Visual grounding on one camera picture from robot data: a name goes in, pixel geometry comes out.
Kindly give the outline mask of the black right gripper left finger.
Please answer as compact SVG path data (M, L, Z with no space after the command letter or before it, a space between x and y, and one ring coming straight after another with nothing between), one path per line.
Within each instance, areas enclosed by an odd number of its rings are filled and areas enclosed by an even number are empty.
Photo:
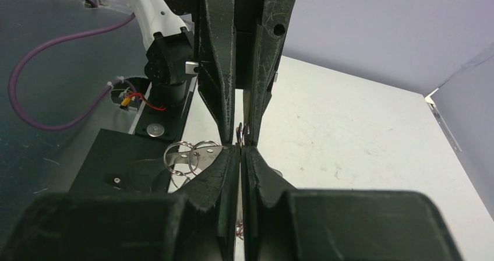
M233 260L239 148L173 193L51 193L22 214L2 260Z

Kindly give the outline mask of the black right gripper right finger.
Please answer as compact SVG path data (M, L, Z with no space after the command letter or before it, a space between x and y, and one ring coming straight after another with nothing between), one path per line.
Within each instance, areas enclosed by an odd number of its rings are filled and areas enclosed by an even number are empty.
M439 210L411 191L297 189L242 149L246 260L461 260Z

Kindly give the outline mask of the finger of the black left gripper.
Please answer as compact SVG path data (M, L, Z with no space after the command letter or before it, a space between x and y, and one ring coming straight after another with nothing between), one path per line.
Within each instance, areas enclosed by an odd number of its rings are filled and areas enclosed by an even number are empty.
M269 103L269 85L274 80L296 0L263 0L257 18L253 55L244 90L244 124L249 133L245 145L259 142L264 111Z
M229 144L235 105L235 0L200 0L199 8L199 94L221 143Z

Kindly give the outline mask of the metal carabiner keyring with keys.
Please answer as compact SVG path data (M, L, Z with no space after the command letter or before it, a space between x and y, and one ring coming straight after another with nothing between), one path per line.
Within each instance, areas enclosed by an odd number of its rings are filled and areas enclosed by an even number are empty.
M164 151L164 167L171 174L169 192L185 186L208 168L223 150L223 146L212 140L191 143L179 140Z

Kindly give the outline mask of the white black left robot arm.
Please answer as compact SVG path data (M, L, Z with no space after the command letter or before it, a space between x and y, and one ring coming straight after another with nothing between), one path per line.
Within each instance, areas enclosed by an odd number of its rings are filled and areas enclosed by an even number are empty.
M158 87L197 76L220 140L233 139L243 90L246 144L259 142L296 0L128 0L143 34L144 72Z

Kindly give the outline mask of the aluminium right table rail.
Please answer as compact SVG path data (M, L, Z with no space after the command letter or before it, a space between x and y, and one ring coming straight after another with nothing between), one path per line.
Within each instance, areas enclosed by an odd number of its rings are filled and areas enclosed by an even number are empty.
M433 116L435 117L436 122L439 124L442 132L444 133L446 139L448 140L449 144L451 145L452 149L455 151L456 154L461 153L462 150L461 150L460 146L458 145L458 142L456 141L451 130L447 126L446 121L441 116L435 102L432 100L432 93L425 97L425 101L426 101L427 105L429 106Z

